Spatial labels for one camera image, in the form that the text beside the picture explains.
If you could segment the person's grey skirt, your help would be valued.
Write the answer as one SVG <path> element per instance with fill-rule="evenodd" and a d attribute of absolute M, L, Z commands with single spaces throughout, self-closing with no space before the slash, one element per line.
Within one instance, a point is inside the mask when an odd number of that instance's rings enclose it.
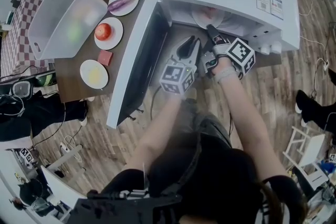
<path fill-rule="evenodd" d="M 220 139 L 226 147 L 232 148 L 230 136 L 219 119 L 214 114 L 201 110 L 194 99 L 182 102 L 176 125 L 179 131 L 201 132 Z"/>

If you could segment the spare hand-held gripper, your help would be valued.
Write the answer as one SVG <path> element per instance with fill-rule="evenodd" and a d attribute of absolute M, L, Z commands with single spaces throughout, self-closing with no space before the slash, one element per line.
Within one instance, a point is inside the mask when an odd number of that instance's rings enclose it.
<path fill-rule="evenodd" d="M 22 148 L 19 151 L 19 155 L 21 156 L 21 158 L 24 160 L 26 164 L 30 164 L 35 161 L 30 150 L 28 150 L 27 148 Z"/>

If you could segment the white power strip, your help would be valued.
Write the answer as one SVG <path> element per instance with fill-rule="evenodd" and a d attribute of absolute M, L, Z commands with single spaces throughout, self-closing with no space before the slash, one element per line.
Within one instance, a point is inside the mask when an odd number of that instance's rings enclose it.
<path fill-rule="evenodd" d="M 77 145 L 76 145 L 75 139 L 72 136 L 67 135 L 67 136 L 64 137 L 64 140 L 60 143 L 60 150 L 63 153 L 68 153 L 71 150 L 73 150 L 76 146 Z M 78 152 L 74 153 L 74 158 L 79 163 L 82 163 L 82 157 L 80 156 L 80 154 Z"/>

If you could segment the green striped round object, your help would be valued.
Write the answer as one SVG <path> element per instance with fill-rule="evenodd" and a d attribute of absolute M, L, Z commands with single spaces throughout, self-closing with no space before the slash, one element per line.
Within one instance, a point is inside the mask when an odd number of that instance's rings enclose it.
<path fill-rule="evenodd" d="M 34 87 L 48 87 L 57 83 L 55 73 L 44 74 L 36 76 L 34 80 Z"/>

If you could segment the white food plate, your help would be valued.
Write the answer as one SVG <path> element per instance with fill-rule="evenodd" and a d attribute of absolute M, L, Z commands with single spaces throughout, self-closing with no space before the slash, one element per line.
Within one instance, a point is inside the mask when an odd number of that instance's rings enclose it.
<path fill-rule="evenodd" d="M 192 17 L 194 21 L 203 29 L 206 29 L 208 24 L 212 24 L 215 28 L 220 27 L 222 24 L 230 22 L 233 14 L 224 10 L 217 9 L 217 17 L 213 20 L 208 20 L 201 16 L 201 8 L 206 6 L 194 6 L 192 8 Z"/>

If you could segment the small red block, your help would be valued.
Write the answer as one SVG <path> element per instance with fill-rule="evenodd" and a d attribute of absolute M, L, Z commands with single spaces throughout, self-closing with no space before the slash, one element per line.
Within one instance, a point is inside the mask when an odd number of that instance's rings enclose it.
<path fill-rule="evenodd" d="M 109 66 L 112 58 L 113 58 L 113 52 L 109 52 L 109 51 L 106 51 L 106 50 L 101 50 L 99 55 L 98 55 L 98 60 L 97 61 L 104 66 Z"/>

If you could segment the black chest rig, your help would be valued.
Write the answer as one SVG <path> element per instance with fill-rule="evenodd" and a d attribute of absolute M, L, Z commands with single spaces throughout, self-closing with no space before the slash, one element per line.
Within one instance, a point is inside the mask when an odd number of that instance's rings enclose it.
<path fill-rule="evenodd" d="M 146 190 L 92 190 L 77 200 L 67 224 L 178 224 L 174 207 L 181 200 L 175 193 L 151 197 Z"/>

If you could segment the checkered cloth table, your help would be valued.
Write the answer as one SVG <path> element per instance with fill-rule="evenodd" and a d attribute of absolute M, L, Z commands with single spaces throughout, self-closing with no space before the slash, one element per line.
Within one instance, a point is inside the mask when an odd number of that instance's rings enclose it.
<path fill-rule="evenodd" d="M 14 12 L 12 28 L 2 39 L 0 77 L 19 74 L 29 66 L 33 72 L 48 69 L 47 60 L 36 60 L 28 40 L 31 22 L 43 0 L 20 0 Z"/>

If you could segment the purple eggplant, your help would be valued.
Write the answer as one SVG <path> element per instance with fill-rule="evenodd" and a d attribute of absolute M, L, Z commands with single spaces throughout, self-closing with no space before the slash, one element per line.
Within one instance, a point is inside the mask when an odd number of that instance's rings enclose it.
<path fill-rule="evenodd" d="M 120 9 L 121 7 L 129 4 L 132 1 L 134 0 L 115 0 L 108 5 L 108 11 L 114 12 L 115 10 Z"/>

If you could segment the white stool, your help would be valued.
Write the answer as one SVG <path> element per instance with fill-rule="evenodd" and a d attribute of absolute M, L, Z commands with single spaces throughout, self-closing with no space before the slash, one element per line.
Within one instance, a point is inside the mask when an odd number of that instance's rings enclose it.
<path fill-rule="evenodd" d="M 326 183 L 329 178 L 317 164 L 317 157 L 322 148 L 325 134 L 306 126 L 305 131 L 292 126 L 292 135 L 283 155 L 298 169 L 313 190 Z M 300 155 L 299 161 L 290 157 L 289 152 L 294 146 Z"/>

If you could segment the person's right forearm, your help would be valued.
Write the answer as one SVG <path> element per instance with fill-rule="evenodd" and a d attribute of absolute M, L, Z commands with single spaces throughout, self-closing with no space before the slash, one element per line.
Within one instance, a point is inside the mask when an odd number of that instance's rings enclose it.
<path fill-rule="evenodd" d="M 240 80 L 228 76 L 220 80 L 243 150 L 253 159 L 260 180 L 288 176 L 269 139 L 266 124 L 249 99 Z"/>

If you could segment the pink raw meat slices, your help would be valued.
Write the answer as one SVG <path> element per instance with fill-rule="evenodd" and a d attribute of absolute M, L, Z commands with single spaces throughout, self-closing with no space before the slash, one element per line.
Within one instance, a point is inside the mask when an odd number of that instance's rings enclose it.
<path fill-rule="evenodd" d="M 208 20 L 213 20 L 217 17 L 217 9 L 212 7 L 202 7 L 201 16 Z"/>

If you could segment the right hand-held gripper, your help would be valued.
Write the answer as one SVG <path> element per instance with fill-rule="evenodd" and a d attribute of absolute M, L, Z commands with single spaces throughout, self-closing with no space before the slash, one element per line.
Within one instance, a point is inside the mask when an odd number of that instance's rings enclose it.
<path fill-rule="evenodd" d="M 210 74 L 218 65 L 219 58 L 226 57 L 233 63 L 238 77 L 245 76 L 255 64 L 255 51 L 239 38 L 232 42 L 223 38 L 212 24 L 208 24 L 206 30 L 210 39 L 201 54 L 205 73 Z"/>

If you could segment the person's dark top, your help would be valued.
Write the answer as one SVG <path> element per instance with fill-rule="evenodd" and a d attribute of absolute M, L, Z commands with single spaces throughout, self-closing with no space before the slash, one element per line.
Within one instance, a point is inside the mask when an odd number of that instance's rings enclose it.
<path fill-rule="evenodd" d="M 103 193 L 147 189 L 151 197 L 173 192 L 178 222 L 303 224 L 307 204 L 289 176 L 260 180 L 253 159 L 201 132 L 172 129 L 164 152 L 145 173 L 122 170 Z"/>

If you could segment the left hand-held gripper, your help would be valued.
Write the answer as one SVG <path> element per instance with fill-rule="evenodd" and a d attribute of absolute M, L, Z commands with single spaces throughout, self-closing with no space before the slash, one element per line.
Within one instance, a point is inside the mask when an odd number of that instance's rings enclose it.
<path fill-rule="evenodd" d="M 186 94 L 195 81 L 200 48 L 201 41 L 194 36 L 183 38 L 172 48 L 172 59 L 167 61 L 160 77 L 160 86 L 165 92 Z"/>

